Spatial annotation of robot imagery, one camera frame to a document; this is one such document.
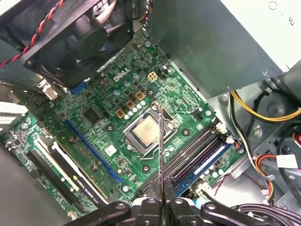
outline cpu socket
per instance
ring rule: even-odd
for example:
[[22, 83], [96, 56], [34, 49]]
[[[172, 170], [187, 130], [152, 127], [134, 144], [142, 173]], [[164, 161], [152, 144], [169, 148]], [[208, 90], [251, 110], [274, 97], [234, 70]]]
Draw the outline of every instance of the cpu socket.
[[[152, 106], [141, 114], [123, 132], [126, 143], [133, 146], [132, 151], [147, 155], [150, 151], [158, 148], [159, 139], [159, 103], [153, 102]], [[176, 132], [178, 124], [164, 109], [164, 143]]]

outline cooling fan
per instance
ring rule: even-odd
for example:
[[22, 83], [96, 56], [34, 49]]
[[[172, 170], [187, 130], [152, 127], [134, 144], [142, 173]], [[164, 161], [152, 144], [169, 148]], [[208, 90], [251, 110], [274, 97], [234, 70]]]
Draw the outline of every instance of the cooling fan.
[[68, 88], [97, 73], [134, 35], [130, 0], [69, 3], [54, 21], [21, 60]]

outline chip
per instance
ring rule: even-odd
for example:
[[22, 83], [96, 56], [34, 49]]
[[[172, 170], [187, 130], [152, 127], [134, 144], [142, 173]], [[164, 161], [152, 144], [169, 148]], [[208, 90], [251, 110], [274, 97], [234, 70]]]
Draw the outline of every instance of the chip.
[[84, 117], [92, 124], [95, 125], [101, 119], [93, 108], [89, 108], [85, 113]]
[[135, 107], [135, 103], [132, 100], [129, 100], [129, 101], [126, 102], [126, 106], [129, 109], [133, 109]]
[[151, 116], [147, 116], [133, 129], [136, 136], [147, 147], [158, 139], [159, 131], [159, 124]]
[[143, 100], [145, 95], [141, 91], [138, 91], [136, 93], [136, 97], [137, 97], [138, 100]]
[[118, 118], [122, 118], [125, 113], [121, 110], [121, 109], [118, 109], [117, 111], [115, 111], [115, 114], [118, 116]]

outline blue connector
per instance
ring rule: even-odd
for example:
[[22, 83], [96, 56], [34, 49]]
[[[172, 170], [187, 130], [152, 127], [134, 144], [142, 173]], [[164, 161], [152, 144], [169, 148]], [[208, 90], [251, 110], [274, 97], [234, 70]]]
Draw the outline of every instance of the blue connector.
[[91, 143], [85, 138], [85, 136], [73, 125], [73, 123], [70, 120], [65, 120], [64, 122], [69, 128], [78, 136], [78, 138], [85, 144], [85, 146], [90, 150], [90, 152], [102, 163], [102, 165], [107, 169], [109, 174], [117, 181], [122, 182], [123, 179], [121, 179], [115, 171], [112, 169], [112, 167], [106, 162], [105, 159], [98, 153], [98, 151], [91, 145]]
[[79, 94], [85, 87], [87, 87], [87, 84], [83, 81], [79, 85], [77, 85], [77, 87], [69, 89], [69, 91], [73, 96], [75, 96]]

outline screw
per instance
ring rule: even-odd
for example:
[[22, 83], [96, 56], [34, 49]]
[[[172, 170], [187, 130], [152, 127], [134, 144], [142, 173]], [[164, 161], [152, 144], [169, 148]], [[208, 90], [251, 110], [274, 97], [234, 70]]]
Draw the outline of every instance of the screw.
[[156, 201], [154, 200], [154, 199], [149, 199], [148, 201], [147, 201], [147, 203], [155, 203]]
[[265, 75], [265, 76], [269, 76], [269, 71], [267, 69], [264, 69], [262, 71], [262, 74]]
[[175, 200], [175, 203], [181, 204], [181, 203], [183, 203], [183, 200], [182, 200], [182, 199], [176, 199], [176, 200]]
[[117, 204], [116, 208], [119, 209], [119, 210], [123, 209], [123, 208], [125, 208], [125, 204], [119, 203], [119, 204]]

